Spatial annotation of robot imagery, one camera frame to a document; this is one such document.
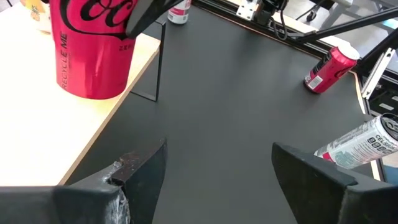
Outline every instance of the black metal frame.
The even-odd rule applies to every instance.
[[[224,17],[225,19],[228,19],[232,22],[247,27],[248,29],[256,31],[262,35],[276,38],[273,28],[269,26],[262,26],[261,24],[255,21],[247,21],[245,19],[236,16],[236,11],[238,10],[239,6],[229,2],[228,0],[193,0],[193,5],[202,8],[206,11],[210,11],[221,17]],[[287,32],[290,34],[290,36],[286,40],[283,40],[283,42],[288,45],[292,45],[300,50],[303,50],[309,54],[312,54],[314,56],[322,57],[334,46],[328,45],[320,41],[321,38],[357,29],[393,17],[398,17],[398,7],[387,9],[378,14],[357,19],[355,21],[350,21],[344,24],[333,26],[329,29],[320,30],[318,32],[310,32],[307,34],[300,33],[291,27],[287,27]],[[277,28],[279,30],[282,30],[282,26],[278,23],[277,23]],[[386,46],[391,46],[393,44],[392,43],[393,40],[398,42],[398,38],[394,38],[394,36],[392,35],[394,34],[391,34],[389,35],[389,37],[384,39],[378,46],[375,47],[373,51],[376,51],[377,53],[382,52]],[[358,74],[359,84],[361,88],[363,84],[363,77],[367,77],[370,74],[370,71],[373,68],[374,63],[376,63],[377,58],[380,56],[377,53],[371,54],[373,51],[371,51],[367,56],[358,61],[358,65],[364,65],[364,63],[368,63],[371,65],[370,67],[364,67],[365,69],[358,69],[359,68],[358,66],[354,68],[354,72],[357,72]],[[382,79],[380,80],[380,83],[384,86],[390,86],[390,87],[394,86],[396,88],[396,86],[398,86],[398,72],[392,71],[387,68],[386,71],[384,72],[384,75],[382,76]],[[366,114],[370,114],[371,110],[369,107],[369,101],[368,100],[363,100],[363,101],[365,105]],[[382,165],[382,161],[379,159],[376,162],[381,181],[384,181],[384,168]]]
[[[160,78],[162,74],[162,61],[163,61],[163,49],[164,49],[164,39],[166,36],[166,21],[155,21],[155,23],[160,24],[162,26],[162,34],[160,36],[160,46],[159,46],[159,61],[158,61],[158,66],[157,66],[157,76],[156,76],[156,92],[155,96],[150,95],[148,93],[144,92],[135,92],[133,89],[130,91],[130,93],[133,93],[137,96],[141,96],[147,100],[151,100],[153,102],[157,102],[159,99],[159,89],[160,89]]]

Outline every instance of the white can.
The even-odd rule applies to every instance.
[[[175,24],[184,24],[188,21],[188,11],[191,6],[191,0],[183,0],[173,8],[169,9],[167,18]]]
[[[398,151],[398,116],[383,114],[323,146],[315,155],[346,169]]]

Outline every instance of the black table surface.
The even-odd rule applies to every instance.
[[[354,76],[314,95],[302,82],[317,58],[201,9],[189,13],[184,26],[168,24],[159,102],[128,96],[69,183],[166,136],[153,223],[296,223],[272,143],[314,152],[359,126]]]

